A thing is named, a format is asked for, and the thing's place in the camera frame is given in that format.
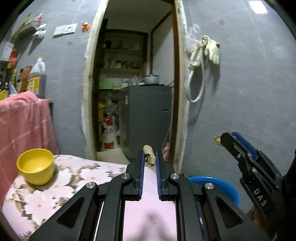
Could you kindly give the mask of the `small brown nut shell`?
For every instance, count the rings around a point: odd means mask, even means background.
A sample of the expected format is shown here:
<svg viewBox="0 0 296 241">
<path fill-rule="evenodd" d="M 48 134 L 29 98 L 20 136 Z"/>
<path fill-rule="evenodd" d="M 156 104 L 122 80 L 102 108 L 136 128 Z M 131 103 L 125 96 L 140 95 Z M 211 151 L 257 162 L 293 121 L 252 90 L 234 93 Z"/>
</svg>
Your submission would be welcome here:
<svg viewBox="0 0 296 241">
<path fill-rule="evenodd" d="M 221 144 L 221 139 L 220 139 L 221 137 L 220 136 L 216 136 L 215 137 L 215 143 L 218 145 L 218 146 L 223 146 L 222 144 Z"/>
</svg>

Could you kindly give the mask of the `brown peel scrap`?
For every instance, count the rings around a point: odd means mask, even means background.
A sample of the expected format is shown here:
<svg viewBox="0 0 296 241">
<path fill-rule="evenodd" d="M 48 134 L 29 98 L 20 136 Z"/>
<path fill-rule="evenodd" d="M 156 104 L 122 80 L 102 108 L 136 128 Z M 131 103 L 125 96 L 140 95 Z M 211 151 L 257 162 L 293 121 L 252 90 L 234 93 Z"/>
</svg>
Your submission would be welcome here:
<svg viewBox="0 0 296 241">
<path fill-rule="evenodd" d="M 153 148 L 149 145 L 144 145 L 144 159 L 147 164 L 154 166 L 156 163 L 156 156 L 154 154 Z"/>
</svg>

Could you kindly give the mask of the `blue plastic bucket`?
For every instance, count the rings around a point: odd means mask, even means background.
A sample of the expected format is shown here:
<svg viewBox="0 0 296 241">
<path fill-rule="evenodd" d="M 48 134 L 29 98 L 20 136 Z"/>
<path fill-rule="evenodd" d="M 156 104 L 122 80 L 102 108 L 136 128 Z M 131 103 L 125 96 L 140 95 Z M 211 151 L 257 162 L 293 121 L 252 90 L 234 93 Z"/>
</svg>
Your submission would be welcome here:
<svg viewBox="0 0 296 241">
<path fill-rule="evenodd" d="M 212 183 L 215 187 L 217 187 L 226 197 L 228 197 L 236 206 L 240 205 L 240 197 L 234 186 L 230 183 L 210 176 L 193 176 L 188 177 L 189 181 L 195 184 L 206 184 Z"/>
</svg>

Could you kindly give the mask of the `red white sack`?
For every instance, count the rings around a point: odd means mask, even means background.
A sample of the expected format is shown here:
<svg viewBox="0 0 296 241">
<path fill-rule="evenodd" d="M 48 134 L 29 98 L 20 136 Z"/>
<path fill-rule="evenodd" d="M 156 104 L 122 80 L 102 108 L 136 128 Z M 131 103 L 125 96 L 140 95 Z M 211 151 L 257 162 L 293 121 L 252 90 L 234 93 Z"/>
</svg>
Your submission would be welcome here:
<svg viewBox="0 0 296 241">
<path fill-rule="evenodd" d="M 118 140 L 113 115 L 108 115 L 103 119 L 102 149 L 117 149 Z"/>
</svg>

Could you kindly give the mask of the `pink floral table cloth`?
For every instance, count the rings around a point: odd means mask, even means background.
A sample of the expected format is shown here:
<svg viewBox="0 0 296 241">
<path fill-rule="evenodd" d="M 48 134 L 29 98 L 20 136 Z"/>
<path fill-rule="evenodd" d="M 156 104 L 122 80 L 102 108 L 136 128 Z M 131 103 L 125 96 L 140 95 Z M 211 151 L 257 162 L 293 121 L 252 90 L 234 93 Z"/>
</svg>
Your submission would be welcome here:
<svg viewBox="0 0 296 241">
<path fill-rule="evenodd" d="M 44 185 L 13 181 L 4 221 L 14 240 L 176 240 L 175 204 L 160 201 L 144 157 L 129 165 L 55 156 Z"/>
</svg>

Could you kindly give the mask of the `yellow bowl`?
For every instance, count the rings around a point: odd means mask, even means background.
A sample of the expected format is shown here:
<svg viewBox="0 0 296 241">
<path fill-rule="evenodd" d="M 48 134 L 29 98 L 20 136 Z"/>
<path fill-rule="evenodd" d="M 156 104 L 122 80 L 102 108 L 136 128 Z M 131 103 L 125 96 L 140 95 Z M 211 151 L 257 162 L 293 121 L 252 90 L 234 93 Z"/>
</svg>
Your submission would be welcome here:
<svg viewBox="0 0 296 241">
<path fill-rule="evenodd" d="M 31 149 L 23 152 L 16 166 L 24 179 L 32 185 L 45 185 L 55 172 L 54 156 L 47 149 Z"/>
</svg>

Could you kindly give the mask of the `grey refrigerator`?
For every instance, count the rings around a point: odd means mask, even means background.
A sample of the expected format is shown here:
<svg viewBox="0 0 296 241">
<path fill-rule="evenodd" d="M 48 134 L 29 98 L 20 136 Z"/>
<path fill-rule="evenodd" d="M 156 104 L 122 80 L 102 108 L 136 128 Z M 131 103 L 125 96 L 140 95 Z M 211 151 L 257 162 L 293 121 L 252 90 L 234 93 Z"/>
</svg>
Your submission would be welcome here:
<svg viewBox="0 0 296 241">
<path fill-rule="evenodd" d="M 120 91 L 120 147 L 133 160 L 144 145 L 158 151 L 171 125 L 172 87 L 133 85 Z"/>
</svg>

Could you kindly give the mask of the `cream rubber gloves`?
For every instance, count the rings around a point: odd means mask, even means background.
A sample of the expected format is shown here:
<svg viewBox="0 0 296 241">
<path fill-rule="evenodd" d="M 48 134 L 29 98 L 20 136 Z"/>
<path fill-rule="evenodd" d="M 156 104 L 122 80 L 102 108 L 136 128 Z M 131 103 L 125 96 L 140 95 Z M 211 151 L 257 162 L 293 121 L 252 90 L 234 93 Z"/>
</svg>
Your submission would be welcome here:
<svg viewBox="0 0 296 241">
<path fill-rule="evenodd" d="M 219 65 L 220 43 L 212 40 L 209 36 L 203 35 L 198 41 L 189 57 L 189 69 L 194 70 L 202 66 L 203 56 L 208 57 L 214 64 Z"/>
</svg>

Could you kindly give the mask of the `pink checked towel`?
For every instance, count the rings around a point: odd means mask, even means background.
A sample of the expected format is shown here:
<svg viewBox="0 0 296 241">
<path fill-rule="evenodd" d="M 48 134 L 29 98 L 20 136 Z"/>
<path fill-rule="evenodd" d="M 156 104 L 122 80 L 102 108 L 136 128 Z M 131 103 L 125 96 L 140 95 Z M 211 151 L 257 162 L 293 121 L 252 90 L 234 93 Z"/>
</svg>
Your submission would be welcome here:
<svg viewBox="0 0 296 241">
<path fill-rule="evenodd" d="M 30 149 L 58 154 L 48 100 L 23 92 L 1 100 L 1 203 L 19 174 L 17 158 Z"/>
</svg>

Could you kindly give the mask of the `metal pot on refrigerator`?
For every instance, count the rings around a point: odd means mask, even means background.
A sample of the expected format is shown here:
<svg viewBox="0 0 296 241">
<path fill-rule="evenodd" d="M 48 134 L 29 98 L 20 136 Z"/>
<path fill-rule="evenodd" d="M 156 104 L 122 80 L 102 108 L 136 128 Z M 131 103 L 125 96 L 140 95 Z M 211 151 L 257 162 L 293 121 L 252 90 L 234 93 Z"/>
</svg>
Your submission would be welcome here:
<svg viewBox="0 0 296 241">
<path fill-rule="evenodd" d="M 146 75 L 144 76 L 143 81 L 145 85 L 158 85 L 160 82 L 159 75 Z"/>
</svg>

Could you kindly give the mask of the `green plastic basin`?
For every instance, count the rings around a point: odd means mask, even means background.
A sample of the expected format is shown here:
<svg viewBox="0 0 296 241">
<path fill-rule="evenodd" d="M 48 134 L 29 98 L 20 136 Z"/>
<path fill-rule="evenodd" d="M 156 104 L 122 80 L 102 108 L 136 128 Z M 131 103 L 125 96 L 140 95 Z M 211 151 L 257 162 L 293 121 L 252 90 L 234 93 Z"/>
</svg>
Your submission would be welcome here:
<svg viewBox="0 0 296 241">
<path fill-rule="evenodd" d="M 112 81 L 99 81 L 99 89 L 113 89 L 114 83 Z"/>
</svg>

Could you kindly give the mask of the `large oil jug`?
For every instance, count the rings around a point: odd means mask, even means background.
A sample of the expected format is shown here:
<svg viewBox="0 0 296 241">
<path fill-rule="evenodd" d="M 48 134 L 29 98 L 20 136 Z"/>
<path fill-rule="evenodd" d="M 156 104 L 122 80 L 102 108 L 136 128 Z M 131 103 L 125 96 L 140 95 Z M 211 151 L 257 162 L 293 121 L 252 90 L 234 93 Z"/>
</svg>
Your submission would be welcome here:
<svg viewBox="0 0 296 241">
<path fill-rule="evenodd" d="M 26 91 L 31 91 L 38 98 L 45 99 L 46 79 L 46 64 L 43 58 L 39 57 L 27 78 Z"/>
</svg>

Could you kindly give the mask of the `dark sauce bottle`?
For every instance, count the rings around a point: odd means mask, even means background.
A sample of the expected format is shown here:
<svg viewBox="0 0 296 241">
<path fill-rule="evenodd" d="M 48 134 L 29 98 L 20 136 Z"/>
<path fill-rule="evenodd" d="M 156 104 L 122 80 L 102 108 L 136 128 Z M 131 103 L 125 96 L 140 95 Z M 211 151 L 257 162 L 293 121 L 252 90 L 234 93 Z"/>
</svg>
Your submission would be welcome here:
<svg viewBox="0 0 296 241">
<path fill-rule="evenodd" d="M 7 84 L 4 80 L 4 69 L 1 68 L 1 92 L 0 92 L 0 100 L 4 100 L 9 97 L 10 89 L 9 84 Z"/>
</svg>

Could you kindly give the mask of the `orange wall hook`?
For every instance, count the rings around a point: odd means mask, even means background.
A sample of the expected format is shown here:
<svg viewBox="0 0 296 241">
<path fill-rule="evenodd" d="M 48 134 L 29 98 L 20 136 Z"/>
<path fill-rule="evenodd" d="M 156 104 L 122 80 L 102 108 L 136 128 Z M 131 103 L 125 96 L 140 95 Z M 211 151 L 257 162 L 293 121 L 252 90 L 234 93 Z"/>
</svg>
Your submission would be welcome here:
<svg viewBox="0 0 296 241">
<path fill-rule="evenodd" d="M 82 32 L 87 32 L 91 27 L 91 24 L 89 22 L 84 22 L 82 24 L 81 30 Z"/>
</svg>

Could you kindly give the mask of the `wall shelf with packets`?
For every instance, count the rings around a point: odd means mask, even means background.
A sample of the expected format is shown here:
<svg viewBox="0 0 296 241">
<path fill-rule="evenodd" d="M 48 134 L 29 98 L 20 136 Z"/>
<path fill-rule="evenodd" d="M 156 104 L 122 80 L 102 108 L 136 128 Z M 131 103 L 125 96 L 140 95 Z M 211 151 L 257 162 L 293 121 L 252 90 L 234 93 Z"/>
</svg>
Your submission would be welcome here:
<svg viewBox="0 0 296 241">
<path fill-rule="evenodd" d="M 46 24 L 42 23 L 42 13 L 38 13 L 31 17 L 31 14 L 27 15 L 26 20 L 19 26 L 19 28 L 11 35 L 10 41 L 15 41 L 18 37 L 26 36 L 36 31 L 42 31 L 46 27 Z"/>
</svg>

